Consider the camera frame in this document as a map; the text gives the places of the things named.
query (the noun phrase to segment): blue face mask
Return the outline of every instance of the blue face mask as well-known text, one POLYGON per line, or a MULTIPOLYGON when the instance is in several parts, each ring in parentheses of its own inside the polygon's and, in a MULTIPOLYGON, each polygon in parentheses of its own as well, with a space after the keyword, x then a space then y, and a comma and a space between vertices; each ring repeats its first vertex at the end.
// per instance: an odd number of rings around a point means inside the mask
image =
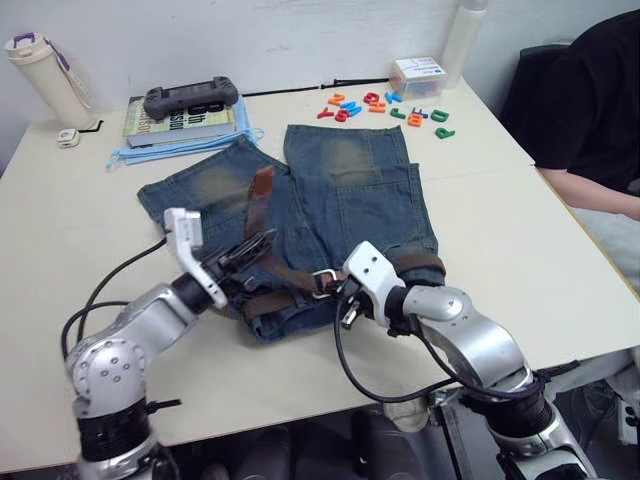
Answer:
POLYGON ((170 143, 168 145, 158 145, 155 147, 121 148, 111 153, 111 159, 107 162, 107 170, 112 170, 121 162, 125 165, 133 165, 135 163, 150 162, 151 160, 158 160, 160 158, 221 150, 231 145, 233 141, 241 135, 246 135, 254 144, 264 137, 264 130, 261 128, 251 128, 249 125, 249 118, 242 97, 240 97, 238 102, 233 106, 233 113, 236 118, 237 127, 234 133, 186 143, 170 143))

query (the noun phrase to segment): small plastic box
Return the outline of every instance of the small plastic box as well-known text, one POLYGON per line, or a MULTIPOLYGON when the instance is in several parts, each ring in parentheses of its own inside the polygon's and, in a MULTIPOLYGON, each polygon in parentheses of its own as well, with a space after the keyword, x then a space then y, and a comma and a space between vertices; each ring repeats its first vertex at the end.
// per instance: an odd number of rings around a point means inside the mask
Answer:
POLYGON ((432 57, 396 60, 391 67, 393 90, 405 100, 440 95, 447 72, 432 57))

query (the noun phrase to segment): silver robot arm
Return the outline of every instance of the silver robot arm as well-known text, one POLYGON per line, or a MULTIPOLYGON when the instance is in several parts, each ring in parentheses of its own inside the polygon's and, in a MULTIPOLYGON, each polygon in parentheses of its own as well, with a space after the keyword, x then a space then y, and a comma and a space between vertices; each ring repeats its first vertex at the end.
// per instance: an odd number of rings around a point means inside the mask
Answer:
POLYGON ((187 273, 160 284, 122 309, 115 322, 84 338, 65 360, 80 431, 78 470, 83 480, 177 480, 168 450, 157 441, 148 415, 179 401, 146 399, 144 374, 209 306, 223 308, 225 291, 243 290, 240 275, 271 250, 274 231, 256 234, 226 252, 196 261, 202 245, 197 212, 165 212, 167 243, 187 273))
POLYGON ((360 292, 344 299, 349 309, 343 326, 349 328, 362 313, 365 301, 359 295, 364 294, 371 303, 368 313, 390 334, 421 337, 441 367, 463 382, 463 403, 485 416, 507 478, 535 480, 566 468, 598 478, 560 412, 544 398, 543 380, 533 374, 513 337, 479 313, 465 292, 407 288, 369 242, 355 248, 343 270, 348 276, 342 291, 360 292), (449 365, 433 347, 444 352, 449 365))

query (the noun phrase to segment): belt buckle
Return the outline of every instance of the belt buckle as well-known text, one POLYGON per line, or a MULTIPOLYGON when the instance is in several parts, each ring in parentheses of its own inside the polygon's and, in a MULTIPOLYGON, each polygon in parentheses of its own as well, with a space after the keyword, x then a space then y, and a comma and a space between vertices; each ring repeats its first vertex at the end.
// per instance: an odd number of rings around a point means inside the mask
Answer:
MULTIPOLYGON (((332 268, 326 268, 324 270, 318 270, 317 272, 313 272, 311 275, 316 277, 316 280, 319 278, 320 282, 322 282, 322 275, 327 275, 327 274, 331 275, 331 281, 332 282, 335 282, 335 281, 338 280, 338 274, 332 268)), ((321 298, 330 297, 331 294, 330 293, 312 293, 311 296, 313 298, 315 298, 316 300, 320 300, 321 298)))

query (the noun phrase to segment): denim shorts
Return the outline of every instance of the denim shorts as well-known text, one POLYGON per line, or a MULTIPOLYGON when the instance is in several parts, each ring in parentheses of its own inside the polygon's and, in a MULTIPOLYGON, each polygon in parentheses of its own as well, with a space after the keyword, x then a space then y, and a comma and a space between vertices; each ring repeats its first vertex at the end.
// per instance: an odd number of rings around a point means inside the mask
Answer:
MULTIPOLYGON (((418 165, 409 162, 400 127, 347 130, 290 125, 284 152, 286 165, 241 137, 222 152, 146 185, 138 198, 161 225, 167 208, 199 210, 203 250, 232 247, 244 239, 248 191, 256 171, 273 166, 265 228, 278 230, 272 254, 289 268, 339 270, 364 240, 392 261, 414 253, 437 255, 418 165)), ((333 299, 316 300, 296 292, 257 265, 247 275, 254 277, 258 289, 230 300, 238 312, 253 295, 265 292, 289 290, 296 302, 246 319, 259 340, 272 342, 333 321, 333 299)), ((444 283, 438 268, 415 268, 401 276, 407 283, 444 283)))

